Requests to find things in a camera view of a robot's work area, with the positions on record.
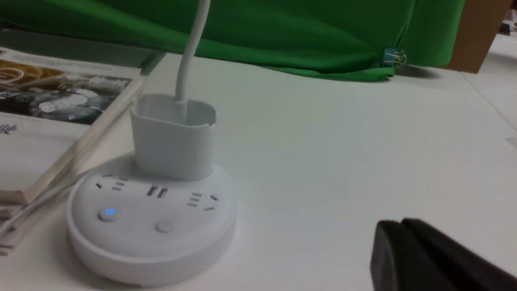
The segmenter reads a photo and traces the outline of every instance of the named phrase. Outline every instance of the blue indicator light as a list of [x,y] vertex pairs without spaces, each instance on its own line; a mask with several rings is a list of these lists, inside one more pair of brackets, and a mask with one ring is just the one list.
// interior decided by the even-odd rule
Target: blue indicator light
[[108,208],[108,209],[106,209],[106,215],[113,215],[116,212],[117,211],[115,210],[115,208]]

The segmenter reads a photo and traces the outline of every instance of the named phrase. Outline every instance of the book cover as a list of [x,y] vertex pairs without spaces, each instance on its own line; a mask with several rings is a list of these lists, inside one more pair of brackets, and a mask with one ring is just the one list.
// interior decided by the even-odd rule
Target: book cover
[[139,76],[0,47],[0,202],[19,202]]

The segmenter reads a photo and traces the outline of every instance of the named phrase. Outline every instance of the cardboard box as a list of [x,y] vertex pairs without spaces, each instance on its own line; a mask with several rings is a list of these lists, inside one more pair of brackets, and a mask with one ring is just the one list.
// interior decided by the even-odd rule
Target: cardboard box
[[465,0],[452,58],[445,69],[477,73],[514,0]]

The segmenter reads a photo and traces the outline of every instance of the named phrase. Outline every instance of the white cable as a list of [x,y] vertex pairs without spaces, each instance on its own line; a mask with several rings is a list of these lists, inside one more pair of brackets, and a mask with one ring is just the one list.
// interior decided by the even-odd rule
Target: white cable
[[199,4],[197,5],[197,12],[194,19],[194,25],[192,27],[192,31],[190,32],[189,40],[187,46],[185,47],[185,51],[183,52],[181,63],[179,64],[178,77],[176,79],[176,96],[174,97],[175,102],[183,103],[187,100],[185,96],[187,86],[187,75],[189,73],[190,63],[194,58],[197,45],[201,40],[203,29],[205,28],[209,8],[210,0],[200,0]]
[[22,211],[20,211],[18,214],[13,216],[11,219],[5,221],[2,224],[2,226],[0,227],[0,238],[2,238],[13,227],[13,225],[18,220],[20,220],[21,218],[30,214],[34,209],[36,209],[38,206],[42,205],[43,203],[47,202],[50,198],[56,196],[57,194],[61,193],[62,191],[68,189],[69,187],[72,187],[86,173],[87,172],[84,172],[78,176],[75,176],[74,178],[72,178],[70,180],[59,183],[56,187],[48,190],[44,194],[41,194],[41,196],[36,198],[36,200],[34,200],[29,205],[27,205],[24,209],[22,209]]

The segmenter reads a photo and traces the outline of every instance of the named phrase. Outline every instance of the power cord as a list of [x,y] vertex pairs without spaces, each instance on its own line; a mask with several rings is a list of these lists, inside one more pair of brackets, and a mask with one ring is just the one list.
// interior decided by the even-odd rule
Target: power cord
[[194,53],[197,49],[203,29],[205,27],[206,19],[208,17],[208,10],[210,9],[210,0],[200,0],[197,5],[197,12],[194,19],[194,25],[190,32],[189,40],[183,52],[181,63],[179,64],[178,77],[176,78],[176,95],[174,97],[172,121],[180,124],[187,124],[187,77],[190,70],[190,63],[194,58]]
[[42,205],[43,203],[49,201],[49,199],[53,198],[57,194],[61,193],[62,191],[74,186],[77,181],[79,181],[85,174],[82,173],[80,175],[77,175],[73,177],[70,180],[61,182],[56,187],[48,190],[44,194],[41,194],[36,200],[34,200],[32,203],[27,205],[24,209],[22,209],[18,214],[13,216],[11,219],[5,221],[2,226],[0,227],[0,238],[4,237],[4,235],[13,227],[13,225],[20,219],[26,217],[29,215],[34,209],[36,209],[38,206]]

